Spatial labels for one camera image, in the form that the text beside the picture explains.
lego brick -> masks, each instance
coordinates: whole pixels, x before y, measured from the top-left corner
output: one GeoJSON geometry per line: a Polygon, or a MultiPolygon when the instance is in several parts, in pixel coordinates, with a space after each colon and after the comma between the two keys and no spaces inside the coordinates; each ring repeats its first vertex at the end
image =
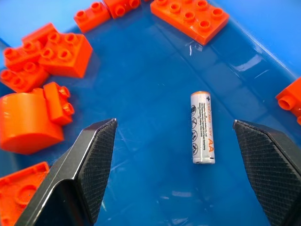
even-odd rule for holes
{"type": "Polygon", "coordinates": [[[0,222],[13,226],[49,173],[47,162],[0,178],[0,222]]]}
{"type": "Polygon", "coordinates": [[[228,22],[229,15],[205,0],[155,0],[153,14],[206,45],[228,22]]]}
{"type": "Polygon", "coordinates": [[[44,86],[44,93],[50,120],[59,125],[71,123],[74,109],[67,101],[70,97],[69,90],[51,82],[44,86]]]}
{"type": "Polygon", "coordinates": [[[42,44],[42,46],[45,46],[47,43],[47,37],[52,32],[57,32],[57,30],[52,23],[49,23],[23,37],[22,42],[26,43],[28,41],[39,41],[42,44]]]}
{"type": "Polygon", "coordinates": [[[5,66],[15,72],[23,69],[27,62],[37,62],[42,45],[39,41],[27,41],[22,47],[6,48],[4,50],[5,66]]]}
{"type": "Polygon", "coordinates": [[[301,125],[301,77],[276,96],[279,106],[291,111],[301,125]]]}
{"type": "Polygon", "coordinates": [[[140,6],[140,0],[104,0],[105,5],[109,9],[114,19],[124,16],[132,9],[140,6]]]}
{"type": "Polygon", "coordinates": [[[19,93],[30,92],[32,89],[40,87],[48,77],[49,73],[41,65],[27,62],[20,72],[3,70],[0,75],[0,81],[19,93]]]}
{"type": "Polygon", "coordinates": [[[101,2],[92,3],[86,10],[80,10],[74,20],[81,32],[85,33],[111,18],[108,9],[101,2]]]}
{"type": "Polygon", "coordinates": [[[52,122],[41,88],[0,98],[0,148],[32,154],[62,142],[62,126],[52,122]]]}
{"type": "Polygon", "coordinates": [[[83,78],[92,51],[83,34],[53,32],[48,36],[39,64],[53,75],[83,78]]]}

battery label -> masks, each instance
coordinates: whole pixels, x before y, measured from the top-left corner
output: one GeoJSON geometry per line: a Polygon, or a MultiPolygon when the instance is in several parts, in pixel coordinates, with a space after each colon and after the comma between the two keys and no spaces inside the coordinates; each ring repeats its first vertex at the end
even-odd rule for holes
{"type": "Polygon", "coordinates": [[[215,163],[211,97],[207,92],[191,95],[192,156],[194,163],[215,163]]]}

blue surface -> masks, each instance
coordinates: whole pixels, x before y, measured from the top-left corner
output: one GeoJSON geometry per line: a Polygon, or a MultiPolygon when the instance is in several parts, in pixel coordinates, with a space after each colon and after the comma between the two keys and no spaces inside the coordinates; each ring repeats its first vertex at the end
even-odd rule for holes
{"type": "MultiPolygon", "coordinates": [[[[148,4],[89,32],[84,79],[70,89],[66,140],[31,156],[0,152],[0,176],[53,164],[89,124],[117,117],[111,174],[97,226],[268,226],[247,180],[234,119],[285,132],[301,146],[296,118],[275,95],[295,76],[234,23],[203,47],[150,13],[148,4]],[[215,165],[191,159],[190,95],[212,95],[215,165]]],[[[0,84],[0,94],[10,90],[0,84]]]]}

orange lego brick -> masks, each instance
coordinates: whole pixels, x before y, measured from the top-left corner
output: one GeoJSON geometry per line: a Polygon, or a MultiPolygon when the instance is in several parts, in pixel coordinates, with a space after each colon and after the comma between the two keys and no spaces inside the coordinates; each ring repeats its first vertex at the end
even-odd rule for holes
{"type": "Polygon", "coordinates": [[[124,16],[141,4],[140,0],[104,0],[104,3],[114,19],[124,16]]]}
{"type": "Polygon", "coordinates": [[[41,49],[42,45],[39,41],[27,41],[19,48],[6,48],[4,64],[8,69],[18,72],[27,62],[37,62],[41,49]]]}
{"type": "Polygon", "coordinates": [[[33,33],[30,33],[29,35],[23,37],[22,42],[26,43],[28,41],[39,41],[42,46],[45,46],[48,40],[47,37],[52,32],[57,32],[57,30],[52,23],[49,23],[34,31],[33,33]]]}
{"type": "Polygon", "coordinates": [[[0,98],[0,148],[32,154],[63,140],[61,125],[49,118],[43,89],[0,98]]]}
{"type": "Polygon", "coordinates": [[[92,51],[83,34],[54,32],[48,36],[39,64],[53,75],[83,78],[92,51]]]}
{"type": "Polygon", "coordinates": [[[47,162],[0,178],[0,222],[14,226],[34,193],[49,173],[47,162]]]}
{"type": "Polygon", "coordinates": [[[94,2],[90,8],[80,10],[74,20],[81,32],[85,33],[111,18],[108,9],[101,2],[94,2]]]}
{"type": "Polygon", "coordinates": [[[229,15],[205,0],[154,0],[153,14],[206,45],[228,22],[229,15]]]}
{"type": "Polygon", "coordinates": [[[60,87],[51,82],[44,86],[44,93],[50,120],[59,125],[71,123],[74,109],[67,101],[70,97],[69,90],[65,86],[60,87]]]}
{"type": "Polygon", "coordinates": [[[301,77],[276,96],[279,106],[291,111],[301,125],[301,77]]]}
{"type": "Polygon", "coordinates": [[[20,72],[3,70],[0,75],[0,81],[19,93],[30,92],[32,89],[40,87],[48,77],[49,73],[41,65],[27,62],[20,72]]]}

